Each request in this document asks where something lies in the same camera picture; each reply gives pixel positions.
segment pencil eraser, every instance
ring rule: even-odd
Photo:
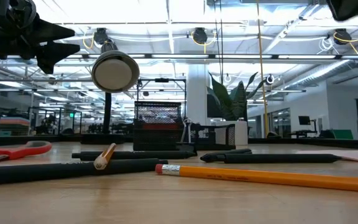
[[[158,174],[162,174],[162,164],[155,165],[155,172]]]

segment white column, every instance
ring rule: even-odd
[[[187,76],[186,116],[194,123],[209,125],[206,116],[206,87],[209,86],[209,74],[206,65],[189,65]]]

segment pink paper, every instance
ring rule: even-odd
[[[341,156],[343,159],[358,162],[358,150],[313,150],[313,151],[298,151],[297,154],[332,154]]]

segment black pen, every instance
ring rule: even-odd
[[[225,154],[217,156],[216,161],[226,164],[251,163],[332,163],[342,157],[332,154]]]
[[[36,180],[53,180],[90,175],[146,172],[155,170],[155,165],[157,164],[168,164],[168,161],[160,159],[110,161],[104,170],[95,169],[92,162],[0,166],[0,184],[30,182]]]
[[[81,159],[81,161],[94,161],[101,153],[101,151],[85,151],[73,153],[71,158]],[[190,151],[115,151],[111,159],[187,159],[193,156],[196,156],[196,154]]]
[[[200,157],[200,159],[204,162],[214,162],[216,161],[216,156],[221,156],[225,154],[252,154],[250,149],[233,149],[230,151],[219,151],[219,152],[210,152]]]

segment potted plant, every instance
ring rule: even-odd
[[[246,87],[244,87],[243,82],[239,82],[238,86],[235,87],[230,94],[227,92],[227,89],[224,85],[217,82],[211,75],[212,79],[212,88],[207,86],[208,94],[212,95],[215,98],[218,108],[221,110],[221,114],[225,121],[216,122],[216,126],[223,126],[229,124],[236,125],[236,137],[235,142],[237,146],[247,145],[248,144],[248,116],[247,116],[247,100],[251,99],[259,88],[266,83],[266,79],[262,80],[257,87],[252,92],[246,92],[248,86],[254,81],[256,74],[254,73],[248,81]],[[243,117],[244,121],[238,121],[239,118]],[[216,133],[216,135],[223,136],[216,143],[223,141],[225,139],[224,133]]]

